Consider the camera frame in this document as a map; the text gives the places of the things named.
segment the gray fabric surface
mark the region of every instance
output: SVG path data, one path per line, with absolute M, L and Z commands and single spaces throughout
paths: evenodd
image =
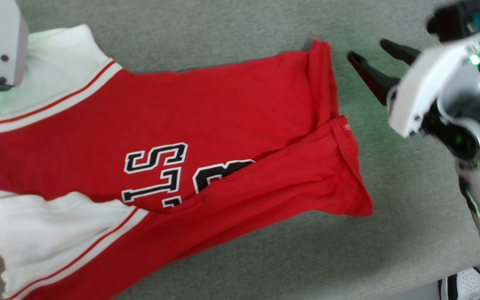
M 452 159 L 431 138 L 405 141 L 391 131 L 385 109 L 345 58 L 355 50 L 386 72 L 402 74 L 404 65 L 383 53 L 379 39 L 416 48 L 435 44 L 424 23 L 440 3 L 19 1 L 32 32 L 87 23 L 101 49 L 133 72 L 268 57 L 306 49 L 312 38 L 333 45 L 341 111 L 360 145 L 375 215 L 305 213 L 168 265 L 116 299 L 382 299 L 480 264 L 480 239 Z

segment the screw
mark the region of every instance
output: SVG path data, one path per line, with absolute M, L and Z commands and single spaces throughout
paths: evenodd
M 468 46 L 465 48 L 466 52 L 469 53 L 469 54 L 473 54 L 473 53 L 476 53 L 476 49 L 472 46 Z
M 474 33 L 475 32 L 475 26 L 472 24 L 472 23 L 469 23 L 468 25 L 466 25 L 466 28 L 468 29 L 468 31 L 470 33 Z

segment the red stripe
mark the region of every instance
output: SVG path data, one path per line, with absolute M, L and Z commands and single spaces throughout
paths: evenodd
M 86 249 L 86 251 L 84 251 L 81 255 L 79 255 L 77 258 L 75 258 L 72 262 L 70 262 L 68 265 L 66 265 L 64 268 L 61 268 L 59 271 L 47 276 L 47 277 L 44 277 L 44 278 L 40 278 L 36 281 L 33 281 L 31 283 L 29 283 L 27 286 L 25 286 L 25 288 L 21 289 L 19 292 L 17 292 L 16 294 L 14 294 L 13 296 L 9 297 L 9 298 L 5 298 L 6 300 L 13 300 L 14 298 L 16 298 L 17 296 L 19 296 L 19 294 L 21 294 L 23 291 L 25 291 L 26 289 L 28 289 L 29 287 L 31 287 L 31 285 L 34 285 L 36 283 L 39 283 L 40 281 L 44 281 L 44 280 L 47 280 L 47 279 L 50 279 L 58 274 L 60 274 L 62 271 L 66 270 L 67 268 L 70 268 L 71 266 L 73 266 L 76 262 L 78 262 L 82 257 L 84 257 L 88 252 L 90 252 L 97 244 L 99 244 L 101 241 L 103 241 L 106 237 L 108 237 L 109 235 L 113 234 L 114 232 L 118 231 L 120 228 L 122 228 L 122 226 L 124 226 L 134 215 L 135 213 L 138 211 L 137 208 L 135 208 L 131 214 L 118 226 L 116 227 L 114 230 L 112 230 L 111 232 L 105 234 L 103 237 L 101 237 L 100 239 L 98 239 L 95 243 L 93 243 L 88 249 Z
M 14 122 L 14 121 L 17 121 L 17 120 L 21 120 L 23 118 L 27 118 L 31 115 L 34 115 L 34 114 L 38 114 L 40 112 L 43 112 L 44 110 L 47 110 L 48 108 L 52 108 L 53 106 L 61 103 L 62 101 L 70 98 L 70 97 L 73 97 L 75 95 L 77 95 L 78 93 L 82 93 L 82 91 L 88 89 L 93 83 L 96 82 L 96 80 L 110 67 L 114 64 L 114 61 L 111 61 L 107 66 L 105 66 L 105 68 L 103 68 L 103 70 L 101 70 L 101 72 L 99 72 L 99 74 L 97 74 L 87 85 L 86 87 L 83 87 L 82 89 L 76 91 L 76 92 L 73 92 L 69 95 L 66 95 L 65 97 L 62 97 L 61 99 L 49 104 L 49 105 L 46 105 L 44 106 L 43 108 L 39 108 L 38 110 L 34 110 L 33 112 L 29 112 L 27 114 L 24 114 L 24 115 L 21 115 L 21 116 L 18 116 L 18 117 L 14 117 L 14 118 L 9 118 L 7 120 L 1 120 L 0 121 L 0 124 L 4 124 L 4 123 L 10 123 L 10 122 Z

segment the red shirt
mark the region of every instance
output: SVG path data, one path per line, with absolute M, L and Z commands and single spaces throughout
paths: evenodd
M 132 74 L 109 61 L 81 89 L 3 116 L 0 191 L 48 203 L 79 192 L 131 210 L 96 235 L 101 243 L 131 223 L 109 245 L 29 272 L 4 296 L 106 299 L 164 264 L 305 211 L 371 214 L 329 51 L 314 41 L 310 51 L 183 73 Z

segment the black and white lettering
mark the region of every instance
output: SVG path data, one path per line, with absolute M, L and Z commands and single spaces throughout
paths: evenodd
M 200 167 L 192 177 L 196 194 L 209 186 L 212 179 L 221 179 L 254 162 L 254 160 L 228 161 L 225 164 L 221 163 L 218 165 L 209 165 L 208 167 Z
M 181 204 L 183 200 L 181 200 L 181 196 L 171 197 L 162 199 L 162 207 L 174 207 Z
M 145 197 L 158 193 L 175 193 L 179 191 L 179 181 L 181 179 L 181 168 L 175 167 L 173 169 L 167 169 L 160 173 L 161 179 L 168 179 L 166 184 L 158 184 L 154 186 L 148 186 L 145 188 L 139 188 L 138 190 L 124 190 L 122 191 L 122 200 L 124 203 L 131 203 L 136 198 Z
M 145 151 L 130 152 L 125 157 L 125 173 L 132 174 L 152 170 L 160 163 L 160 157 L 165 154 L 171 154 L 162 165 L 175 165 L 185 161 L 188 145 L 186 143 L 177 143 L 173 145 L 162 145 L 151 149 L 147 154 L 147 161 L 138 163 L 145 156 Z

